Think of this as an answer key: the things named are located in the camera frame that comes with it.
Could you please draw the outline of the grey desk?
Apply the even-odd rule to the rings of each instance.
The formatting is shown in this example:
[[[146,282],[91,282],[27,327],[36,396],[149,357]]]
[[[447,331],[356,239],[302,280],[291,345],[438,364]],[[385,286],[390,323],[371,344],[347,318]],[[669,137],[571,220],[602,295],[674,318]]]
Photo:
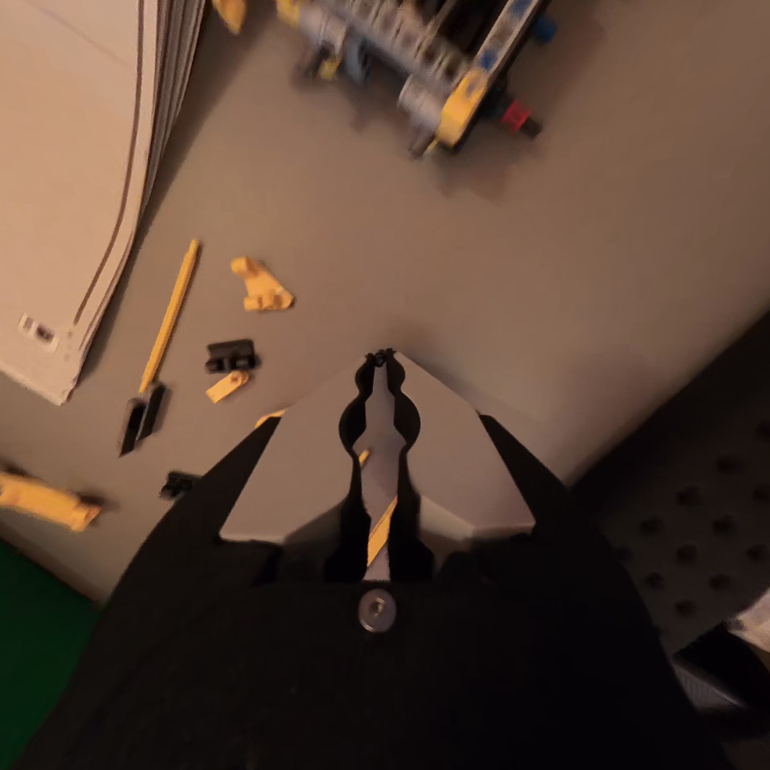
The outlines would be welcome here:
[[[101,497],[87,532],[2,512],[2,538],[96,601],[167,509],[265,413],[393,347],[579,475],[768,306],[768,2],[553,2],[510,73],[534,141],[481,125],[410,159],[391,79],[294,81],[303,42],[253,2],[201,27],[137,250],[71,400],[2,378],[2,461]],[[159,427],[119,457],[188,246]],[[289,310],[244,309],[234,259]],[[213,404],[207,345],[250,339]]]

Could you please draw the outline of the yellow curved bar piece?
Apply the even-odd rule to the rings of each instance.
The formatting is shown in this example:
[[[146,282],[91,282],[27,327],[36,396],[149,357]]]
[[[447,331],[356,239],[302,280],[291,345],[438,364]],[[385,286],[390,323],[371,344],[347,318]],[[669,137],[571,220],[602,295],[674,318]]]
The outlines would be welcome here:
[[[1,473],[1,508],[83,532],[101,514],[101,505],[49,486],[30,476]]]

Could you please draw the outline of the short yellow bar piece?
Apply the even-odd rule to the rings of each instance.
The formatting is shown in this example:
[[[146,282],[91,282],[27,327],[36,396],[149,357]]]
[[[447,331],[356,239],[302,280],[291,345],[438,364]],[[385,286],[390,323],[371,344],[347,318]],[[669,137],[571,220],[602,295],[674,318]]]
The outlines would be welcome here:
[[[273,413],[268,413],[261,416],[255,423],[255,428],[259,428],[270,418],[280,418],[286,413],[286,409],[278,410]],[[359,454],[359,465],[361,468],[365,467],[367,461],[371,456],[371,447],[365,447]],[[372,567],[374,562],[378,559],[380,552],[387,545],[387,540],[390,534],[390,521],[392,519],[393,512],[396,510],[398,498],[397,495],[393,497],[387,508],[376,519],[375,524],[371,528],[371,532],[368,539],[367,550],[367,570]]]

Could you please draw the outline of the green plastic bin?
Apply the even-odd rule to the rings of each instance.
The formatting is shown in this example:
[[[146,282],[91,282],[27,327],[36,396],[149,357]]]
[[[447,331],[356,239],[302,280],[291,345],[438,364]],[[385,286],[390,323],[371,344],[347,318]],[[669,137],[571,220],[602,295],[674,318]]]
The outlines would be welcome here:
[[[59,700],[98,610],[1,542],[1,768],[11,768]]]

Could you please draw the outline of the instruction booklet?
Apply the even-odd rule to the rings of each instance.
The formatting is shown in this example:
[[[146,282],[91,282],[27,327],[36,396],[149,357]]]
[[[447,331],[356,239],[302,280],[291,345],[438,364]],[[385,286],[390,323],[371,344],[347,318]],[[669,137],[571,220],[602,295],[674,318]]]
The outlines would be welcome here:
[[[61,405],[120,280],[207,2],[1,2],[1,368]]]

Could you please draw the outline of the thin yellow bar piece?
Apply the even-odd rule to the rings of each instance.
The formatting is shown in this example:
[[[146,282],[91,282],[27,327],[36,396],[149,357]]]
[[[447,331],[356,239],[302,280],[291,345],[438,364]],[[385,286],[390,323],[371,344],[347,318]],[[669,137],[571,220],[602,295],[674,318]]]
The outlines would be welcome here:
[[[166,405],[168,394],[167,387],[159,380],[159,372],[186,301],[189,284],[197,269],[199,248],[199,241],[193,239],[182,259],[159,332],[142,373],[138,396],[131,399],[128,404],[119,443],[119,457],[125,457],[133,452],[159,427],[161,412]]]

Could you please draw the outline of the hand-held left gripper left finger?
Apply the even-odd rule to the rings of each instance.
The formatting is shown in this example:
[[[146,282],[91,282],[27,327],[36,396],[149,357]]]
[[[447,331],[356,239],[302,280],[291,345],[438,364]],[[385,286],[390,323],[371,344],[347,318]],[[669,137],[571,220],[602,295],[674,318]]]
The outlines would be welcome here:
[[[289,407],[219,535],[285,548],[351,537],[367,549],[371,516],[357,452],[367,429],[375,357],[365,353]]]

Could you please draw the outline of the scattered yellow black pieces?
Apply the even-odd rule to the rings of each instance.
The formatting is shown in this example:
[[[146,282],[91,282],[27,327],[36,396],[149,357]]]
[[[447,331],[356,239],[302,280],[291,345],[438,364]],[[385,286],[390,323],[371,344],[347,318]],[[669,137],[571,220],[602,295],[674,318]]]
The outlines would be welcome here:
[[[245,286],[244,309],[247,312],[265,313],[289,310],[294,295],[261,262],[242,256],[230,265],[232,272]],[[207,373],[218,380],[206,391],[207,398],[217,404],[232,396],[246,385],[251,373],[260,365],[260,358],[250,339],[225,340],[207,345]],[[189,492],[198,476],[180,470],[171,470],[159,491],[163,500],[174,501]]]

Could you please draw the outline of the yellow toy car model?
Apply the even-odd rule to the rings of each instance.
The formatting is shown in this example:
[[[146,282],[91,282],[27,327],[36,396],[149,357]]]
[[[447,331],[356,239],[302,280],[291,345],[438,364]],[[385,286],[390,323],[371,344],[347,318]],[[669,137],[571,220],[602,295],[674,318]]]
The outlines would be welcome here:
[[[340,73],[364,85],[372,62],[403,79],[398,106],[409,119],[409,154],[457,152],[480,121],[534,139],[542,125],[508,91],[525,44],[549,43],[547,1],[278,1],[276,14],[310,46],[307,79]]]

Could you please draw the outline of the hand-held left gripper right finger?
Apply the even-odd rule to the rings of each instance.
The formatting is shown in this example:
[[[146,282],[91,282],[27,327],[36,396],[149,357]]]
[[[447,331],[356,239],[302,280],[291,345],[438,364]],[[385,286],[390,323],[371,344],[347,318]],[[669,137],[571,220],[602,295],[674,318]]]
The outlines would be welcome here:
[[[452,553],[530,534],[534,515],[476,409],[400,352],[388,352],[386,368],[419,540]]]

